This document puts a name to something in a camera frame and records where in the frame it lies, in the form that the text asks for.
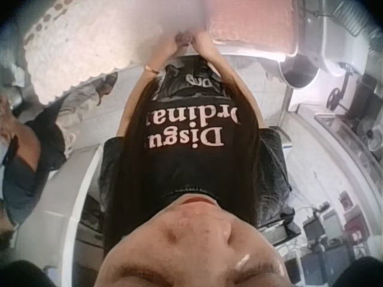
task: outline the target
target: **fan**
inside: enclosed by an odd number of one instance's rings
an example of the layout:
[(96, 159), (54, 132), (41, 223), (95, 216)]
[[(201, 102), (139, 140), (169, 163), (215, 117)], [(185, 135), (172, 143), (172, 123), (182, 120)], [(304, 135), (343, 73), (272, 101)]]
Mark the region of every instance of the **fan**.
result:
[(372, 118), (364, 118), (357, 127), (357, 136), (365, 144), (370, 152), (383, 147), (383, 127)]

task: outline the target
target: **black t-shirt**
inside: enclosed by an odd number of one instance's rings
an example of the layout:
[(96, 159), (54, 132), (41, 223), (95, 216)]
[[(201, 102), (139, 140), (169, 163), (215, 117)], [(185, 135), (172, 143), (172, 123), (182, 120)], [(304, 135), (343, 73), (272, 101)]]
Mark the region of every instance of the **black t-shirt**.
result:
[[(219, 78), (198, 59), (192, 65), (166, 68), (162, 88), (147, 117), (149, 149), (144, 190), (158, 210), (187, 193), (223, 199), (222, 191), (233, 184), (235, 167), (233, 131), (238, 109), (221, 89)], [(260, 222), (277, 215), (289, 193), (281, 138), (276, 130), (259, 130), (257, 211)], [(108, 204), (111, 179), (116, 172), (123, 138), (104, 145), (99, 185), (102, 204)]]

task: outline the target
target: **gray pants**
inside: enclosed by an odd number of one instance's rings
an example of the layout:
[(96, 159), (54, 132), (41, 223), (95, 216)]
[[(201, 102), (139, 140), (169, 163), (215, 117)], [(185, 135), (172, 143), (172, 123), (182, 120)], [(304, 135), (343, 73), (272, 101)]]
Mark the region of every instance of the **gray pants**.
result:
[(65, 142), (65, 156), (68, 157), (80, 130), (84, 117), (99, 102), (99, 95), (93, 84), (84, 85), (71, 92), (60, 108), (56, 125), (61, 130)]

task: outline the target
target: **bracelet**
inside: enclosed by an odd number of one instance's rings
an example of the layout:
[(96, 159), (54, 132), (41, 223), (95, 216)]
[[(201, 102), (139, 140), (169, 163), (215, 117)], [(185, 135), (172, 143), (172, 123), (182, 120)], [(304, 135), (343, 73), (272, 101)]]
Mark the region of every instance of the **bracelet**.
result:
[(149, 67), (149, 65), (146, 65), (145, 68), (144, 68), (146, 71), (148, 72), (151, 72), (151, 73), (154, 73), (156, 75), (160, 74), (159, 71), (155, 70), (155, 69), (152, 69), (151, 67)]

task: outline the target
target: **desk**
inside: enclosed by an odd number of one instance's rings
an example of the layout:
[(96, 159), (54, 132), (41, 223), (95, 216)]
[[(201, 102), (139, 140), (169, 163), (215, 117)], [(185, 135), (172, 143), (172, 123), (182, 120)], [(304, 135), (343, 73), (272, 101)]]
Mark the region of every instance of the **desk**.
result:
[(72, 287), (77, 225), (101, 157), (100, 145), (75, 150), (47, 182), (37, 207), (17, 234), (13, 260), (54, 268), (51, 280), (58, 287)]

